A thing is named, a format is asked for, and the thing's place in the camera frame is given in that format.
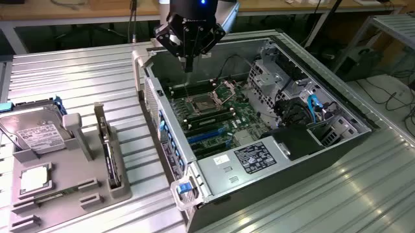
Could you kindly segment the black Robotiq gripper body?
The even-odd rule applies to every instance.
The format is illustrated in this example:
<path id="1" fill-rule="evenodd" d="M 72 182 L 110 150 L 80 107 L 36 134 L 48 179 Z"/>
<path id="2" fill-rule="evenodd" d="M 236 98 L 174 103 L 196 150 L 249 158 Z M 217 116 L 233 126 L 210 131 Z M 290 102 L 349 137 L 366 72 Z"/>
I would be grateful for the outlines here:
<path id="1" fill-rule="evenodd" d="M 210 28 L 216 23 L 216 0 L 172 0 L 166 24 L 174 35 L 184 41 L 185 53 L 190 54 L 190 48 L 196 37 L 197 27 Z"/>

